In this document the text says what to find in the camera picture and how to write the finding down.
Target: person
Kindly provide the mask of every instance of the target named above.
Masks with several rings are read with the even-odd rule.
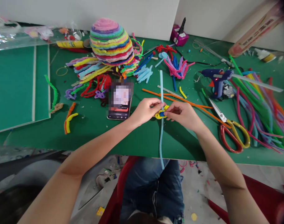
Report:
[[[75,150],[58,168],[18,223],[68,223],[83,175],[134,129],[149,121],[165,103],[143,99],[133,114]],[[164,113],[195,132],[210,171],[221,186],[231,224],[267,224],[249,193],[243,175],[188,103],[173,102]],[[123,194],[120,223],[181,223],[183,195],[177,160],[140,158],[131,169]]]

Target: scissor blade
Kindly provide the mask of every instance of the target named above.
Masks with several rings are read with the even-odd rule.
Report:
[[[222,120],[222,122],[226,122],[227,118],[225,117],[225,115],[219,110],[219,108],[216,106],[216,104],[209,98],[209,101],[212,105],[212,107],[214,108],[214,110],[216,111],[217,115],[219,116],[219,118]]]

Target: green table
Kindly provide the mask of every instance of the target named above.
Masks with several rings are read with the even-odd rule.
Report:
[[[205,44],[215,42],[215,40],[190,36],[189,41],[184,47],[178,47],[178,50],[184,55],[188,61],[200,61],[211,64],[218,64],[220,61],[215,56],[204,51],[199,52],[199,49],[195,49],[192,46],[193,40],[200,39]],[[150,49],[151,47],[163,44],[171,44],[169,41],[160,41],[145,39],[144,49]],[[228,49],[232,46],[227,42],[216,42],[210,44],[209,47],[224,57],[228,57]],[[79,116],[75,117],[70,123],[71,134],[65,135],[63,130],[64,120],[66,118],[67,111],[72,104],[71,100],[67,100],[64,97],[65,91],[71,88],[71,84],[75,83],[78,78],[73,72],[73,69],[68,68],[68,73],[64,76],[57,76],[56,70],[60,67],[64,67],[66,62],[75,58],[87,56],[87,54],[79,54],[70,52],[67,50],[59,49],[56,46],[50,46],[50,60],[53,60],[50,66],[51,82],[58,89],[59,100],[58,102],[64,103],[63,109],[52,115],[52,118],[26,125],[20,128],[16,128],[12,131],[7,138],[9,131],[0,133],[0,145],[3,144],[7,138],[7,145],[21,146],[21,147],[37,147],[37,148],[52,148],[54,150],[76,150],[79,146],[87,141],[99,136],[105,131],[109,130],[113,126],[119,124],[121,121],[108,120],[106,118],[106,108],[100,106],[100,100],[94,98],[82,98],[79,96],[76,99],[76,107],[74,112],[79,113]],[[179,61],[180,55],[177,53],[176,57]],[[153,65],[153,75],[151,76],[148,84],[145,82],[138,84],[135,77],[130,77],[134,84],[134,96],[132,98],[131,112],[133,112],[138,103],[143,98],[153,97],[153,95],[143,92],[142,88],[159,93],[160,89],[157,85],[160,84],[159,70],[163,71],[164,87],[174,91],[172,78],[169,75],[167,66],[161,63],[157,68],[154,66],[158,61],[151,60],[147,66]],[[267,81],[269,77],[273,77],[274,86],[284,89],[284,59],[278,64],[275,60],[271,63],[261,62],[256,56],[240,56],[236,59],[238,66],[243,67],[245,70],[253,68],[254,71],[260,72],[262,81]],[[201,88],[204,88],[207,93],[211,92],[211,87],[208,87],[210,80],[207,78],[201,78],[197,80],[201,71],[204,68],[211,68],[209,66],[195,64],[190,67],[190,70],[186,74],[184,80],[176,81],[177,89],[181,86],[184,93],[188,96],[187,100],[190,102],[209,105],[209,102],[204,98],[201,93]],[[225,64],[221,64],[214,68],[227,69]],[[282,93],[274,93],[275,98],[278,100],[282,108],[284,108],[284,91]],[[222,102],[216,102],[219,109],[231,120],[238,121],[236,115],[236,99],[228,99]],[[210,131],[219,138],[219,123],[201,112],[195,109],[199,117],[204,121]],[[249,122],[245,111],[241,110],[242,117],[245,122]],[[185,160],[198,160],[205,161],[205,156],[198,143],[195,134],[186,130],[184,127],[176,122],[164,121],[164,134],[162,144],[162,154],[164,158],[170,159],[185,159]],[[147,157],[159,157],[159,137],[160,137],[161,120],[151,119],[146,124],[134,130],[128,137],[122,140],[116,147],[114,147],[110,153],[123,154],[132,156],[147,156]],[[227,138],[231,147],[235,145]],[[266,149],[262,146],[257,148],[250,147],[244,149],[241,154],[228,153],[236,163],[243,164],[257,164],[257,165],[270,165],[270,166],[284,166],[284,153],[282,155],[274,152],[273,150]]]

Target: red chair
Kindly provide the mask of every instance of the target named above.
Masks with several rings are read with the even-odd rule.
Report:
[[[98,224],[119,224],[125,182],[138,158],[138,156],[130,156],[127,159],[119,175],[118,183]]]
[[[284,218],[284,194],[244,175],[248,190],[270,224],[282,223]],[[225,223],[230,224],[228,213],[208,200],[208,205]]]

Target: scissor handle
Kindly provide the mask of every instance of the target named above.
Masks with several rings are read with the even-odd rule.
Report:
[[[230,152],[233,152],[233,153],[242,153],[243,151],[243,148],[241,146],[241,144],[239,143],[239,141],[236,139],[236,137],[234,137],[234,135],[228,130],[228,128],[226,128],[223,124],[220,125],[220,131],[221,131],[221,138],[222,138],[222,142],[223,144],[225,145],[226,149],[228,149]],[[226,133],[230,136],[230,138],[234,141],[234,143],[236,144],[237,146],[237,150],[234,150],[232,149],[226,139],[225,139],[225,131]]]
[[[236,139],[241,144],[241,146],[243,148],[249,148],[251,140],[250,140],[250,136],[249,136],[247,130],[243,126],[241,126],[239,123],[237,123],[236,121],[230,121],[229,119],[227,119],[226,122],[231,126],[233,134],[235,135]],[[240,137],[238,136],[238,133],[235,129],[235,126],[238,127],[242,131],[242,133],[244,134],[245,144],[241,141]]]

